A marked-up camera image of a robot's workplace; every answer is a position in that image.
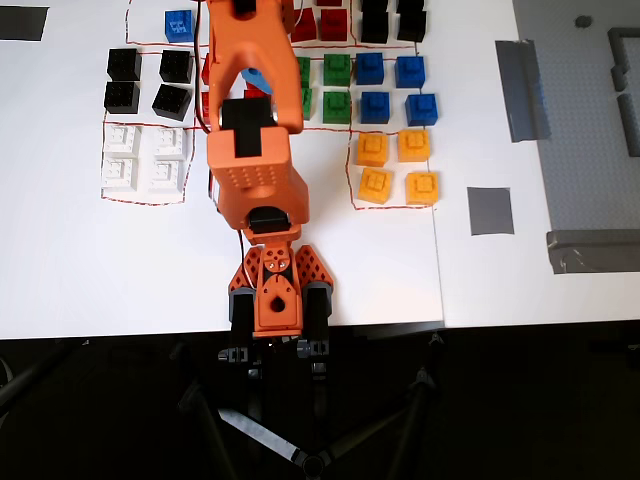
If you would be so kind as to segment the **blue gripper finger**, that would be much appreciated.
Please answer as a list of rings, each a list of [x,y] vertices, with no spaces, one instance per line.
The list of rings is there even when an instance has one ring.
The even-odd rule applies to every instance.
[[[271,95],[273,93],[271,86],[258,69],[244,69],[241,71],[241,76],[247,85],[251,85],[267,95]]]

